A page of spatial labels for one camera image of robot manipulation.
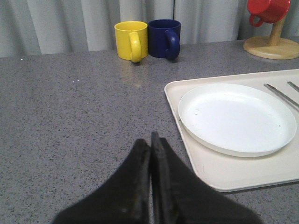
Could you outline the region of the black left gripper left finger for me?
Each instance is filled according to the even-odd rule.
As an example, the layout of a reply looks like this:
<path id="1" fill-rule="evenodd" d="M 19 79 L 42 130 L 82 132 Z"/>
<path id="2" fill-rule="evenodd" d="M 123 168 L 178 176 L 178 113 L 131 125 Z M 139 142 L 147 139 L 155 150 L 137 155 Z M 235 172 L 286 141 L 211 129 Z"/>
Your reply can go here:
<path id="1" fill-rule="evenodd" d="M 61 211 L 53 223 L 149 223 L 150 153 L 145 140 L 136 140 L 115 173 L 92 194 Z"/>

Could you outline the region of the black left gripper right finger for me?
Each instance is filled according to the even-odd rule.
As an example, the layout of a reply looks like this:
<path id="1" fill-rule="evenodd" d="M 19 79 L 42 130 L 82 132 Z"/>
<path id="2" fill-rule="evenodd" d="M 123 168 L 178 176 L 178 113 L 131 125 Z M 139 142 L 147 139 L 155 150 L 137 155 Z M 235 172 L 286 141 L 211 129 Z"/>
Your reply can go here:
<path id="1" fill-rule="evenodd" d="M 200 180 L 165 138 L 151 134 L 151 178 L 156 224 L 260 224 L 252 210 Z"/>

